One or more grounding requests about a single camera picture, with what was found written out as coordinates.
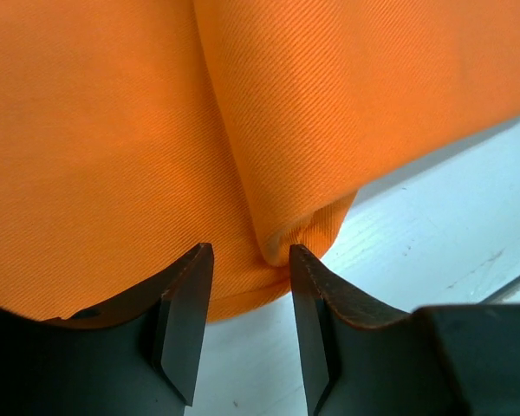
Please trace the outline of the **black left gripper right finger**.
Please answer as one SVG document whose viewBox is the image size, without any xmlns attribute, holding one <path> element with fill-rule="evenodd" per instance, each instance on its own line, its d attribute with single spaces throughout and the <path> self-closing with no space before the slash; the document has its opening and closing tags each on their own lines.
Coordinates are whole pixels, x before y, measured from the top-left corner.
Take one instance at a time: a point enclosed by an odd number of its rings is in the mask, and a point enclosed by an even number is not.
<svg viewBox="0 0 520 416">
<path fill-rule="evenodd" d="M 369 295 L 289 250 L 311 415 L 520 415 L 520 303 L 425 306 Z"/>
</svg>

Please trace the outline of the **orange trousers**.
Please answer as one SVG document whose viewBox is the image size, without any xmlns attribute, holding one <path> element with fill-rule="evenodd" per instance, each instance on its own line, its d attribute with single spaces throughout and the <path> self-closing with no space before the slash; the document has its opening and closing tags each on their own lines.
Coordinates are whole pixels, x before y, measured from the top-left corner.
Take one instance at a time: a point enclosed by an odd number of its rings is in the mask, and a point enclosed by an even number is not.
<svg viewBox="0 0 520 416">
<path fill-rule="evenodd" d="M 242 314 L 365 184 L 518 115 L 520 1 L 0 1 L 0 307 L 209 242 L 209 317 Z"/>
</svg>

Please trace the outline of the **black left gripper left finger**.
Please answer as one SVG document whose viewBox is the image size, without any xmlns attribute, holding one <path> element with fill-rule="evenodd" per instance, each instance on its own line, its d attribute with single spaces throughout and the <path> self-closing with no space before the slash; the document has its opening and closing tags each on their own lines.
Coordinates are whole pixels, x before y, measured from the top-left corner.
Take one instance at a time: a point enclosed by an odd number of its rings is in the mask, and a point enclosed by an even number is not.
<svg viewBox="0 0 520 416">
<path fill-rule="evenodd" d="M 68 319 L 0 308 L 0 415 L 181 415 L 192 405 L 214 255 L 166 269 Z"/>
</svg>

